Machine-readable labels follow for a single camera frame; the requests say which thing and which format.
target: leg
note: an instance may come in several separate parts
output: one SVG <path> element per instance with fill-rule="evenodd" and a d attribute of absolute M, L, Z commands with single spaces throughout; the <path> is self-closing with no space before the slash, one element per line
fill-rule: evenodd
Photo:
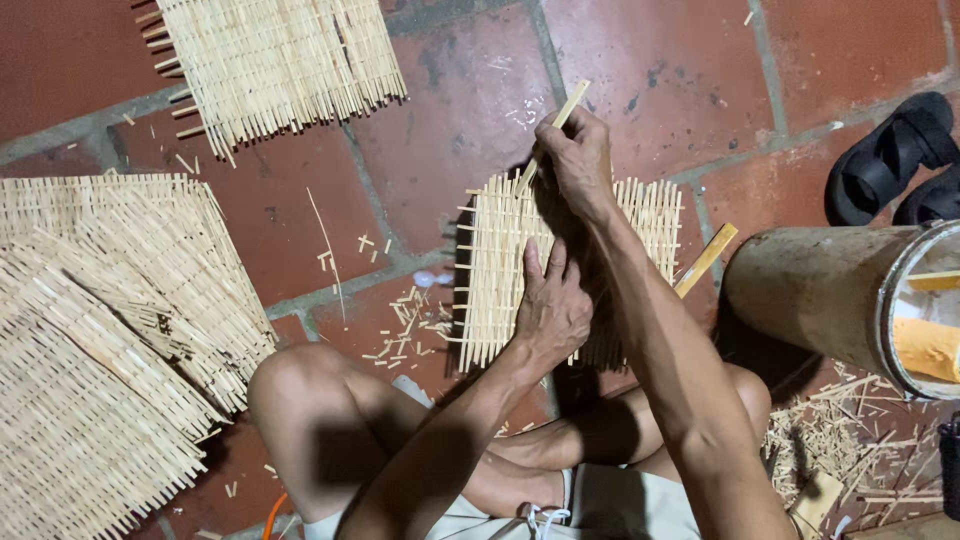
<path fill-rule="evenodd" d="M 770 394 L 753 373 L 725 364 L 756 428 L 757 447 L 770 417 Z M 646 394 L 639 387 L 603 400 L 582 414 L 513 437 L 495 439 L 490 450 L 527 467 L 560 470 L 578 463 L 634 463 L 644 472 L 679 481 L 663 447 Z"/>
<path fill-rule="evenodd" d="M 427 416 L 403 392 L 316 343 L 264 360 L 248 400 L 277 474 L 307 523 L 343 510 Z M 495 517 L 515 517 L 524 503 L 562 503 L 563 479 L 488 453 L 464 496 Z"/>

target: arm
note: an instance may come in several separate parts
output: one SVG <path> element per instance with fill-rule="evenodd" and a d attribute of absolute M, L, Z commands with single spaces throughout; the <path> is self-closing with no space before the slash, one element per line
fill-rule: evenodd
<path fill-rule="evenodd" d="M 704 538 L 796 538 L 753 429 L 709 338 L 660 276 L 612 195 L 607 126 L 580 107 L 537 127 L 561 193 L 587 225 L 613 292 L 627 359 L 650 399 Z"/>
<path fill-rule="evenodd" d="M 467 485 L 507 414 L 587 340 L 593 306 L 580 289 L 576 262 L 566 262 L 564 244 L 554 244 L 546 276 L 532 239 L 523 261 L 526 289 L 514 338 L 487 373 L 387 463 L 340 525 L 338 538 L 426 536 Z"/>

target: white drawstring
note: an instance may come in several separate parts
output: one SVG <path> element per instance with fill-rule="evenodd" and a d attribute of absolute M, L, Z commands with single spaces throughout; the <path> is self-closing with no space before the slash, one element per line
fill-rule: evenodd
<path fill-rule="evenodd" d="M 546 540 L 546 535 L 550 532 L 550 526 L 553 525 L 553 520 L 555 518 L 566 519 L 570 517 L 569 510 L 566 508 L 557 508 L 556 510 L 547 514 L 546 524 L 543 525 L 543 529 L 540 529 L 537 524 L 537 512 L 540 512 L 540 507 L 531 503 L 530 513 L 527 514 L 527 525 L 534 530 L 535 540 Z"/>

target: woven bamboo mat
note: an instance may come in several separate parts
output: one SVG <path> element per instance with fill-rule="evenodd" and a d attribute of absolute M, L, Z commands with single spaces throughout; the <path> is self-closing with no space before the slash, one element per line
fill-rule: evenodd
<path fill-rule="evenodd" d="M 469 263 L 457 268 L 469 270 L 469 285 L 458 287 L 466 293 L 467 301 L 455 308 L 465 309 L 462 337 L 449 341 L 460 342 L 460 371 L 471 366 L 484 367 L 493 360 L 514 334 L 516 310 L 523 298 L 523 247 L 527 238 L 534 237 L 540 249 L 540 264 L 546 268 L 554 231 L 576 222 L 570 215 L 562 215 L 565 205 L 556 198 L 539 198 L 529 188 L 514 196 L 519 180 L 517 170 L 512 178 L 497 175 L 482 189 L 468 189 L 473 195 L 472 206 L 461 208 L 472 214 L 471 225 L 459 225 L 470 233 L 469 245 L 458 246 L 468 253 Z M 677 268 L 677 232 L 680 229 L 681 193 L 668 182 L 643 184 L 628 178 L 615 182 L 613 193 L 630 224 L 643 240 L 647 255 L 660 274 L 671 285 Z M 550 214 L 560 212 L 554 220 Z M 585 276 L 602 276 L 602 268 L 584 269 Z M 571 358 L 598 366 L 623 364 L 615 328 L 608 313 L 597 310 L 588 342 Z"/>
<path fill-rule="evenodd" d="M 151 201 L 173 202 L 189 181 L 183 174 L 5 178 L 0 180 L 0 244 L 41 227 L 72 234 L 77 222 L 96 217 L 115 203 L 108 192 L 130 191 Z"/>
<path fill-rule="evenodd" d="M 377 0 L 157 0 L 136 19 L 176 56 L 156 68 L 182 74 L 213 153 L 305 124 L 369 114 L 407 95 Z"/>
<path fill-rule="evenodd" d="M 205 184 L 0 187 L 4 526 L 116 537 L 193 485 L 276 337 Z"/>
<path fill-rule="evenodd" d="M 19 292 L 0 327 L 4 536 L 119 537 L 205 470 L 187 433 L 209 407 L 77 285 L 43 270 Z"/>

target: orange cable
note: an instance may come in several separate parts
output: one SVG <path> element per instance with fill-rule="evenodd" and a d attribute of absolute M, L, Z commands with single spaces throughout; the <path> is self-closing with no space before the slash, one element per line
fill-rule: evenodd
<path fill-rule="evenodd" d="M 280 505 L 287 500 L 287 492 L 284 491 L 283 495 L 274 503 L 274 509 L 270 511 L 270 517 L 267 518 L 267 523 L 263 526 L 263 540 L 270 540 L 270 535 L 274 533 L 274 519 L 276 519 L 276 512 L 280 510 Z"/>

